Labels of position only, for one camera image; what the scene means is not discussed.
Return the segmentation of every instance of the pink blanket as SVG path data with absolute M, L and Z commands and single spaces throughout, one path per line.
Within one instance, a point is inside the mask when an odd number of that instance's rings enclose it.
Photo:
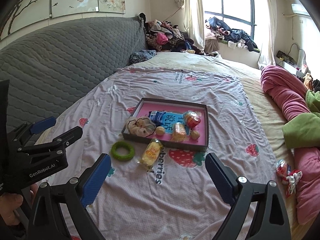
M 305 96 L 307 88 L 284 68 L 268 66 L 262 70 L 261 85 L 290 121 L 298 114 L 310 113 Z M 302 171 L 297 185 L 297 217 L 306 224 L 320 211 L 320 151 L 318 148 L 294 149 L 295 168 Z

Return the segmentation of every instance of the air conditioner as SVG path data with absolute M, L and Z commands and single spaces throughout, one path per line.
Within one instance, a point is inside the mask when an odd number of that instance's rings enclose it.
M 302 14 L 302 15 L 310 16 L 310 14 L 307 12 L 307 10 L 304 8 L 303 5 L 293 3 L 291 6 L 292 6 L 292 11 L 295 14 Z

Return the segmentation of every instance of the red wrapper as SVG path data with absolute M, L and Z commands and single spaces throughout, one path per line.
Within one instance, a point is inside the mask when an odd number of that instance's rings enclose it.
M 191 129 L 196 127 L 201 122 L 199 116 L 193 111 L 186 111 L 182 116 L 186 122 L 186 125 Z
M 285 160 L 279 160 L 276 164 L 276 174 L 281 178 L 282 184 L 287 185 L 287 176 L 291 172 L 291 166 L 286 163 Z

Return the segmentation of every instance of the beige bed sheet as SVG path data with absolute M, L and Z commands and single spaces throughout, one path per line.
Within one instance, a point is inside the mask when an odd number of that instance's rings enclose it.
M 276 159 L 284 159 L 292 168 L 294 168 L 293 155 L 291 151 L 287 150 L 285 147 L 281 129 L 286 123 L 286 120 L 272 98 L 262 91 L 260 85 L 260 70 L 238 62 L 176 52 L 160 52 L 157 53 L 154 58 L 134 65 L 217 72 L 238 76 L 243 84 L 245 93 L 247 94 L 254 111 L 262 124 Z M 49 132 L 49 129 L 44 132 L 37 143 L 43 143 Z M 286 200 L 286 208 L 289 216 L 292 240 L 301 240 L 312 225 L 313 221 L 304 226 L 298 224 L 295 195 L 292 195 Z

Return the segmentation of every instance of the white curtain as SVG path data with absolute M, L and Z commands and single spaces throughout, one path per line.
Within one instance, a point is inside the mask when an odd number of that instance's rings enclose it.
M 264 15 L 264 28 L 260 28 L 262 40 L 261 54 L 258 61 L 260 69 L 268 65 L 276 65 L 274 49 L 277 27 L 277 5 L 276 0 L 265 0 L 265 7 L 259 8 L 266 12 Z
M 204 50 L 204 11 L 202 0 L 175 0 L 178 7 L 184 5 L 183 25 L 195 46 Z

